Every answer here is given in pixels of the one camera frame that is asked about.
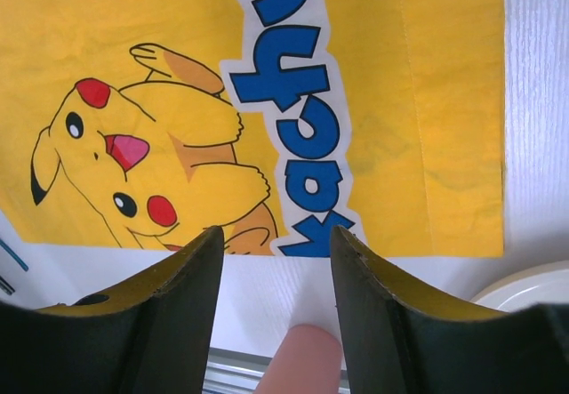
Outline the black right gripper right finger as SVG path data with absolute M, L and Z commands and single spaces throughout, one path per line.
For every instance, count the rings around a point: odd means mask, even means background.
M 489 309 L 400 269 L 342 226 L 330 244 L 352 392 L 567 392 L 565 305 Z

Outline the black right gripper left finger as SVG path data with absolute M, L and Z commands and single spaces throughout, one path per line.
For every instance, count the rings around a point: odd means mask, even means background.
M 199 393 L 224 236 L 185 247 L 73 305 L 1 305 L 3 393 Z

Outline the yellow Pikachu cloth placemat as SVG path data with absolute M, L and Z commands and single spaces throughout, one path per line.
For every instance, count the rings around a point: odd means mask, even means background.
M 28 242 L 503 251 L 504 0 L 1 0 Z

